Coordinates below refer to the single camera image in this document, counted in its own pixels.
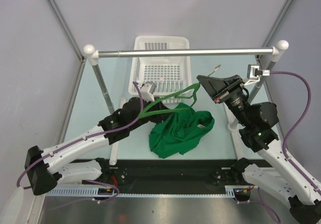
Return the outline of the green t shirt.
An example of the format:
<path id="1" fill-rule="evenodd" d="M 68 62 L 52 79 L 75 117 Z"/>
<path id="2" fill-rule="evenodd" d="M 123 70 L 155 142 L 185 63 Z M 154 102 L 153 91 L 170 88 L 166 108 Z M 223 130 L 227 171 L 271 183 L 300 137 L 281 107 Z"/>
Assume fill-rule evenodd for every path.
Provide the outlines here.
<path id="1" fill-rule="evenodd" d="M 184 155 L 197 147 L 214 124 L 215 119 L 209 111 L 195 111 L 180 103 L 166 121 L 156 124 L 151 130 L 149 149 L 163 159 L 176 153 Z"/>

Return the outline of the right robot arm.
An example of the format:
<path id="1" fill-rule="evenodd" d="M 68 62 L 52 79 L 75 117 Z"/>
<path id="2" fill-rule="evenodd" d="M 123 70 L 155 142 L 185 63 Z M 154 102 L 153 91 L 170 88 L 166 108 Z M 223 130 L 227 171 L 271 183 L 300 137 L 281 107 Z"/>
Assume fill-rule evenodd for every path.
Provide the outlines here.
<path id="1" fill-rule="evenodd" d="M 275 177 L 245 157 L 233 166 L 231 178 L 236 184 L 254 184 L 282 202 L 298 223 L 319 223 L 320 182 L 282 147 L 272 129 L 278 122 L 276 104 L 251 104 L 249 91 L 239 75 L 215 78 L 198 75 L 197 80 L 214 103 L 224 103 L 242 129 L 244 145 L 267 161 L 278 174 Z"/>

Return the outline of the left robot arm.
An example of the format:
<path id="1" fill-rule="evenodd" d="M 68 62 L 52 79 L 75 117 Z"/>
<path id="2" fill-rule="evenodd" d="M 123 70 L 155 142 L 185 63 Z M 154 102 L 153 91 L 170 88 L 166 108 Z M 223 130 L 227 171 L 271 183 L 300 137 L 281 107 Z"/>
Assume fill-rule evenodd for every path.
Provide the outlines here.
<path id="1" fill-rule="evenodd" d="M 172 114 L 168 107 L 158 102 L 147 110 L 145 117 L 139 118 L 141 110 L 148 105 L 149 101 L 133 97 L 92 129 L 71 141 L 43 150 L 38 146 L 29 148 L 25 161 L 29 189 L 37 196 L 48 193 L 62 183 L 108 182 L 111 172 L 103 158 L 84 163 L 75 163 L 74 160 L 87 152 L 129 137 L 130 132 L 144 124 L 163 123 Z"/>

